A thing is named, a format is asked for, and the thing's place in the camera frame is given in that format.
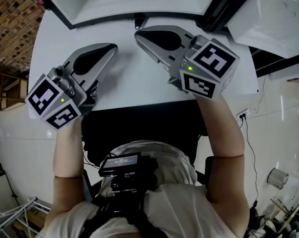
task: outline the white t-shirt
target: white t-shirt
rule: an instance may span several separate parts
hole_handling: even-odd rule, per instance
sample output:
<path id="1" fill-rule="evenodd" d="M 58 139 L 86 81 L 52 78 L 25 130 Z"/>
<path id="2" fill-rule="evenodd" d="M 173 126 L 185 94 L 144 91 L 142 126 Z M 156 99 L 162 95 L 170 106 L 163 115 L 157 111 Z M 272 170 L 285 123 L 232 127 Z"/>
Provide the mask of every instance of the white t-shirt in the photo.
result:
<path id="1" fill-rule="evenodd" d="M 144 199 L 144 212 L 154 227 L 169 238 L 236 238 L 223 223 L 205 193 L 205 186 L 196 186 L 197 174 L 189 158 L 179 149 L 156 141 L 137 141 L 112 151 L 116 155 L 141 152 L 157 159 L 159 168 L 156 191 L 148 191 Z M 104 178 L 102 196 L 112 196 L 111 178 Z M 56 217 L 46 237 L 77 238 L 86 220 L 97 213 L 98 207 L 82 202 L 70 212 Z M 138 229 L 125 218 L 113 218 L 97 229 L 91 238 L 110 238 L 117 234 L 137 233 Z"/>

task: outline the black cable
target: black cable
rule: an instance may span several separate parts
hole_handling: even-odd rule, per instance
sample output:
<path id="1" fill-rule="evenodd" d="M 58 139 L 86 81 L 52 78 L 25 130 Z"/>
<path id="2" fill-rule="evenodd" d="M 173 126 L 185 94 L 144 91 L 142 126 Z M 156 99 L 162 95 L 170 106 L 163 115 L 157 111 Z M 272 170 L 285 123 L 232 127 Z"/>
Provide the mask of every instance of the black cable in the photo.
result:
<path id="1" fill-rule="evenodd" d="M 244 120 L 243 120 L 243 117 L 242 117 L 242 124 L 241 124 L 240 128 L 242 128 L 242 126 L 243 126 L 243 122 L 244 122 Z"/>
<path id="2" fill-rule="evenodd" d="M 84 158 L 85 158 L 85 160 L 87 161 L 87 163 L 84 163 L 84 164 L 86 164 L 86 165 L 90 165 L 90 166 L 94 167 L 95 169 L 100 169 L 100 168 L 98 168 L 96 165 L 91 164 L 90 161 L 87 160 L 87 158 L 86 158 L 86 156 L 85 156 L 85 152 L 86 152 L 86 151 L 84 151 L 83 155 L 84 155 Z"/>
<path id="3" fill-rule="evenodd" d="M 13 192 L 11 184 L 9 182 L 9 179 L 7 178 L 6 172 L 5 172 L 5 177 L 6 177 L 7 183 L 9 184 L 9 187 L 11 189 L 12 197 L 15 199 L 15 202 L 17 203 L 17 205 L 20 206 L 19 202 L 17 201 L 18 196 Z"/>
<path id="4" fill-rule="evenodd" d="M 260 232 L 256 232 L 256 231 L 254 231 L 254 230 L 252 230 L 252 232 L 253 232 L 253 233 L 260 234 L 260 235 L 264 235 L 264 234 L 262 234 L 262 233 L 260 233 Z"/>
<path id="5" fill-rule="evenodd" d="M 268 221 L 264 218 L 264 222 L 269 226 L 269 228 L 272 230 L 272 231 L 274 231 L 271 227 L 270 227 L 270 225 L 268 224 Z"/>
<path id="6" fill-rule="evenodd" d="M 250 230 L 250 232 L 252 233 L 252 235 L 254 235 L 256 238 L 258 238 L 251 230 Z"/>
<path id="7" fill-rule="evenodd" d="M 255 188 L 256 188 L 256 193 L 257 193 L 257 197 L 256 197 L 256 200 L 255 200 L 255 201 L 257 201 L 257 198 L 258 198 L 258 190 L 257 190 L 257 171 L 256 171 L 256 167 L 255 167 L 255 163 L 256 163 L 256 155 L 255 155 L 255 153 L 254 153 L 254 150 L 253 150 L 252 146 L 251 146 L 250 143 L 249 143 L 249 132 L 248 132 L 249 125 L 248 125 L 246 116 L 244 116 L 244 119 L 245 119 L 245 123 L 247 124 L 247 140 L 248 140 L 248 144 L 249 144 L 249 146 L 250 146 L 250 148 L 251 148 L 251 150 L 252 150 L 252 152 L 253 152 L 253 155 L 254 155 L 254 165 L 253 165 L 253 167 L 254 167 L 254 171 L 255 171 Z"/>

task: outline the floor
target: floor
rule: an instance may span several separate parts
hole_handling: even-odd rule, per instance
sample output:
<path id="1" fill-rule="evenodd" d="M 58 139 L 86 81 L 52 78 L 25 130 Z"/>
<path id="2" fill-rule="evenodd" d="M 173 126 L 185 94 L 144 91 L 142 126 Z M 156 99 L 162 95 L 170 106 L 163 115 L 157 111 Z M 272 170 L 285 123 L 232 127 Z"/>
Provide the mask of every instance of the floor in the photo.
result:
<path id="1" fill-rule="evenodd" d="M 249 142 L 256 156 L 259 213 L 270 213 L 270 198 L 279 198 L 289 208 L 299 199 L 299 83 L 271 81 L 268 76 L 258 80 L 257 95 L 225 96 L 233 114 L 247 108 Z M 247 125 L 242 131 L 247 139 Z M 52 203 L 52 159 L 56 133 L 47 125 L 28 117 L 26 106 L 0 113 L 0 162 L 20 200 L 37 196 Z M 198 171 L 204 171 L 206 157 L 212 155 L 208 138 L 201 137 L 197 159 Z M 252 206 L 255 189 L 254 156 L 246 141 L 245 191 Z M 290 177 L 286 186 L 278 190 L 267 184 L 273 168 Z M 92 183 L 100 178 L 98 170 L 85 167 Z"/>

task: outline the human arm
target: human arm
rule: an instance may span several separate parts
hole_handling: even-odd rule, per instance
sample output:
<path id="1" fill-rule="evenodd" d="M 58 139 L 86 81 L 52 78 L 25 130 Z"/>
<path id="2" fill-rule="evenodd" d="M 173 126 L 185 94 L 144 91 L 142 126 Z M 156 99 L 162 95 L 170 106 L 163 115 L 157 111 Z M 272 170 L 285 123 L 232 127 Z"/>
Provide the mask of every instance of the human arm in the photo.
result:
<path id="1" fill-rule="evenodd" d="M 249 222 L 244 193 L 243 135 L 222 96 L 216 101 L 196 99 L 215 157 L 207 198 L 230 230 L 242 237 Z"/>
<path id="2" fill-rule="evenodd" d="M 57 132 L 53 159 L 55 174 L 53 204 L 46 217 L 46 228 L 58 215 L 70 211 L 74 206 L 85 200 L 81 122 L 82 117 Z"/>

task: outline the black device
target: black device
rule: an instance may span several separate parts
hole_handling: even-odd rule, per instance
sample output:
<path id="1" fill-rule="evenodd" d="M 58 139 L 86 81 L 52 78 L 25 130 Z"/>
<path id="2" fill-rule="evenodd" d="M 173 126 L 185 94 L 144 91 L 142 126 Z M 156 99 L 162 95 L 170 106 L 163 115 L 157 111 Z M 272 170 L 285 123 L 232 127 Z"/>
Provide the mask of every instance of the black device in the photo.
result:
<path id="1" fill-rule="evenodd" d="M 97 214 L 84 224 L 79 238 L 89 238 L 91 234 L 112 218 L 126 218 L 135 225 L 143 238 L 167 238 L 166 234 L 155 228 L 144 213 L 144 195 L 155 190 L 158 168 L 157 160 L 141 153 L 108 157 L 103 162 L 99 175 L 113 177 L 111 188 L 114 197 L 100 194 L 92 200 L 99 207 Z"/>
<path id="2" fill-rule="evenodd" d="M 108 157 L 103 162 L 100 177 L 113 177 L 111 188 L 114 195 L 130 197 L 143 196 L 147 190 L 155 190 L 158 168 L 156 159 L 141 156 L 141 153 Z"/>

